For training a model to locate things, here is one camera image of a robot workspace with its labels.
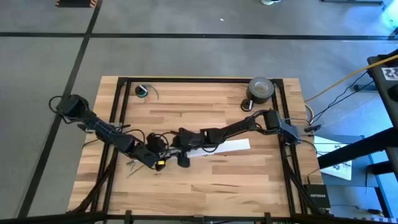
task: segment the table leg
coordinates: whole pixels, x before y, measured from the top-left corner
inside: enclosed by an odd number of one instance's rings
[[[323,169],[360,156],[385,150],[387,147],[398,147],[397,136],[398,130],[394,128],[386,129],[373,136],[318,157],[319,167]]]

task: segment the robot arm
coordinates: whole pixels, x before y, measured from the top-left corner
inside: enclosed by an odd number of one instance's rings
[[[174,134],[172,148],[166,147],[159,134],[150,133],[147,136],[147,144],[131,134],[120,133],[113,125],[105,123],[88,107],[88,102],[78,95],[70,95],[61,100],[56,110],[53,110],[62,118],[70,122],[82,122],[79,128],[95,130],[95,134],[101,141],[114,144],[124,155],[131,159],[137,159],[148,167],[155,166],[156,170],[165,167],[165,161],[172,156],[177,156],[178,164],[189,167],[190,160],[187,152],[198,148],[217,148],[226,139],[246,131],[257,131],[264,135],[282,134],[290,142],[300,142],[300,133],[296,126],[283,122],[279,113],[273,110],[260,110],[254,114],[224,128],[201,129],[199,133],[180,128]],[[266,129],[256,124],[256,118],[263,115]]]

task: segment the concrete floor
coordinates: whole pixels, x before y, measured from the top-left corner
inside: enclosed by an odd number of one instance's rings
[[[84,32],[92,9],[59,9],[53,1],[0,1],[0,32]],[[94,32],[280,35],[389,35],[379,6],[285,0],[104,0]],[[53,115],[47,101],[62,94],[81,38],[0,37],[0,218],[21,205]],[[398,42],[231,39],[91,39],[73,93],[91,105],[103,75],[297,77],[309,98],[386,54]],[[310,102],[326,107],[353,79]],[[364,77],[359,83],[367,83]],[[357,93],[318,121],[328,124],[374,97]],[[369,136],[389,127],[379,97],[320,132]],[[29,215],[63,213],[84,133],[62,124]]]

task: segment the butcher block tabletop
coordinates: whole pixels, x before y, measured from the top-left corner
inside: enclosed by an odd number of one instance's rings
[[[109,120],[118,78],[102,77],[99,84],[93,110],[105,121]],[[283,81],[290,117],[306,119],[299,80],[284,78]],[[149,88],[147,97],[138,98],[134,89],[140,84],[153,86],[159,93],[159,99],[153,88]],[[172,79],[170,82],[133,82],[124,121],[124,124],[130,124],[131,127],[123,131],[141,129],[148,135],[151,132],[177,131],[183,127],[197,132],[203,128],[222,128],[257,110],[272,108],[272,99],[269,99],[263,105],[254,105],[251,112],[243,112],[240,104],[245,98],[247,85],[182,83],[173,82]],[[124,88],[121,90],[119,105]],[[278,88],[275,91],[279,109],[282,110]],[[264,126],[262,118],[258,118],[257,122]],[[303,125],[306,122],[292,123]],[[140,132],[130,134],[142,140]],[[166,137],[169,142],[172,141],[172,135]],[[94,139],[94,134],[88,134],[86,142]],[[126,164],[130,159],[119,154],[108,213],[124,214],[126,210],[131,210],[134,215],[258,217],[269,212],[272,217],[289,217],[277,135],[264,136],[250,132],[231,139],[249,139],[251,148],[193,157],[189,168],[179,167],[176,159],[170,159],[160,172],[142,167],[140,162],[131,170]],[[308,136],[303,139],[313,142],[313,138]],[[68,209],[77,207],[94,186],[102,151],[101,141],[87,144],[83,148]],[[286,151],[289,155],[289,147],[286,147]],[[297,157],[302,181],[306,183],[307,175],[319,168],[315,149],[303,142],[297,145]],[[322,184],[320,171],[312,173],[310,180],[312,184]],[[299,197],[293,184],[292,186],[296,212],[300,212]],[[99,198],[99,210],[104,201],[104,188]]]

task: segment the black box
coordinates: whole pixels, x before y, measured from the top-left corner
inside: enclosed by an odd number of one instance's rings
[[[329,196],[325,185],[305,184],[304,187],[308,192],[308,196],[320,210],[325,212],[330,210]]]

